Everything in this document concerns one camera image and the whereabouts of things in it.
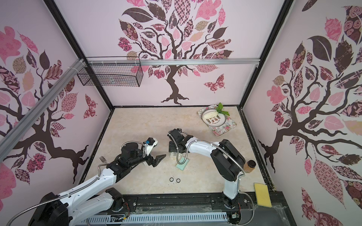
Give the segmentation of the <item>white lift-off box base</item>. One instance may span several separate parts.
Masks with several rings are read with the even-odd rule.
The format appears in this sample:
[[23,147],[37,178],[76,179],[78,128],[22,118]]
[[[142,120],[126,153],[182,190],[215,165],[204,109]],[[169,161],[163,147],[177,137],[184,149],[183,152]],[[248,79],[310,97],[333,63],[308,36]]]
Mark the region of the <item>white lift-off box base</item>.
[[177,153],[175,153],[175,152],[170,153],[170,157],[171,157],[171,158],[176,158],[176,157],[177,157]]

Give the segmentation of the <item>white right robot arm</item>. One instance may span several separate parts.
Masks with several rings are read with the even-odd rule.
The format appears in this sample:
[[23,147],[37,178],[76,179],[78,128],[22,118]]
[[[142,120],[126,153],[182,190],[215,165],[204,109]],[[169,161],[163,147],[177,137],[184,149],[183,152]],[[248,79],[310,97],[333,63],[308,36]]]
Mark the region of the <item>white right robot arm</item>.
[[237,207],[240,180],[246,176],[245,158],[227,139],[223,139],[221,142],[208,142],[183,134],[181,129],[174,129],[167,133],[171,140],[169,150],[176,152],[177,163],[184,164],[189,153],[210,157],[219,174],[224,178],[223,205],[228,209]]

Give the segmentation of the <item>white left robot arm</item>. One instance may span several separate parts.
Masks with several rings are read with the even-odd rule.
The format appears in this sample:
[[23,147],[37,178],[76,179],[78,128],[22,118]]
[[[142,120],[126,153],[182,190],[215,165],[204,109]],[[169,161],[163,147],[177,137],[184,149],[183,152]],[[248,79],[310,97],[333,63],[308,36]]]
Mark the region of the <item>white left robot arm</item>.
[[155,138],[127,142],[114,161],[103,162],[91,179],[58,195],[45,195],[29,221],[30,226],[75,226],[99,212],[121,211],[126,205],[123,195],[113,185],[125,178],[136,166],[146,163],[156,167],[165,155],[153,157]]

